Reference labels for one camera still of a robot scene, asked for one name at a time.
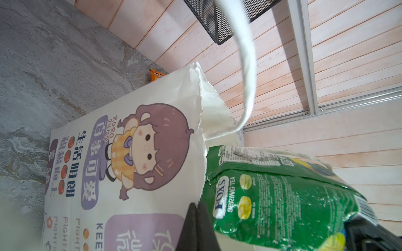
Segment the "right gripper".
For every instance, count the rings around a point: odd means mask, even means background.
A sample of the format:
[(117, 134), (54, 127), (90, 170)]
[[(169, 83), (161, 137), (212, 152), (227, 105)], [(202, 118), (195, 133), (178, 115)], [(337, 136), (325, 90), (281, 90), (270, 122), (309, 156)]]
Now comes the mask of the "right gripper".
[(347, 221), (344, 229), (348, 251), (402, 251), (401, 236), (362, 217)]

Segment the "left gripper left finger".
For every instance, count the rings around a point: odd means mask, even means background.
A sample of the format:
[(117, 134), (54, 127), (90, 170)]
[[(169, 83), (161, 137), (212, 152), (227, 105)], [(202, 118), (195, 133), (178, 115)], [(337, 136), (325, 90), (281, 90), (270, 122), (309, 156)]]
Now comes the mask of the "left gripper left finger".
[(197, 206), (195, 203), (191, 203), (188, 207), (182, 232), (179, 237), (179, 241), (175, 250), (176, 251), (198, 250)]

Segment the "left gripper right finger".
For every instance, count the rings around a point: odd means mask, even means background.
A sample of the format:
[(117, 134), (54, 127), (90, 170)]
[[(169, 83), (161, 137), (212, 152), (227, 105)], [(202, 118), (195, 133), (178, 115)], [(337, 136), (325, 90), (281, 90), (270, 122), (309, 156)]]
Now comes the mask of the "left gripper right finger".
[(221, 251), (206, 204), (202, 201), (197, 206), (197, 250)]

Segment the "green snack bag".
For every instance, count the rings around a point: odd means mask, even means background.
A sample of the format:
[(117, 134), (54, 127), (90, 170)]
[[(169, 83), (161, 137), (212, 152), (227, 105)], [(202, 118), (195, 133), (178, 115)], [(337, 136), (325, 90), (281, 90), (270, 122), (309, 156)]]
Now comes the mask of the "green snack bag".
[(378, 219), (325, 164), (258, 147), (214, 146), (201, 200), (216, 232), (282, 251), (341, 251), (344, 224)]

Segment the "white printed paper bag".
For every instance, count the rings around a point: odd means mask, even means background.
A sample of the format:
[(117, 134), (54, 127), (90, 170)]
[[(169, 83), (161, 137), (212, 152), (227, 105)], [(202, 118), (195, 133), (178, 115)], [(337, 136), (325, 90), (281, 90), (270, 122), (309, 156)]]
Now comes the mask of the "white printed paper bag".
[(173, 251), (205, 184), (207, 152), (237, 145), (256, 91), (240, 1), (216, 1), (239, 46), (244, 111), (234, 120), (191, 63), (51, 133), (44, 251)]

